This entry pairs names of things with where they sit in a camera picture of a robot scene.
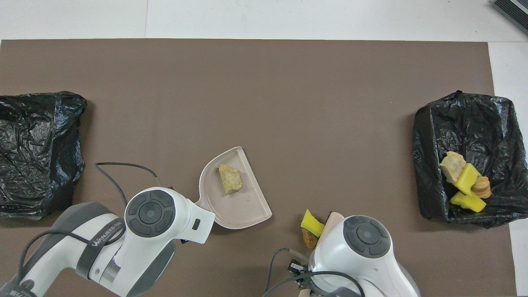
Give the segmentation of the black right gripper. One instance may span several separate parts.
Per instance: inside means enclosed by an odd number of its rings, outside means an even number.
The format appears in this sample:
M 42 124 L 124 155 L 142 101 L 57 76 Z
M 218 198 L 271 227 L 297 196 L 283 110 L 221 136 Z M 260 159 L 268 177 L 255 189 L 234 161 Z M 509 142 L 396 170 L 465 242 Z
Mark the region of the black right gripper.
M 295 259 L 291 259 L 288 266 L 288 272 L 290 276 L 296 278 L 294 279 L 294 282 L 296 282 L 300 290 L 314 290 L 315 284 L 313 282 L 313 273 L 309 270 L 307 265 L 304 265 Z

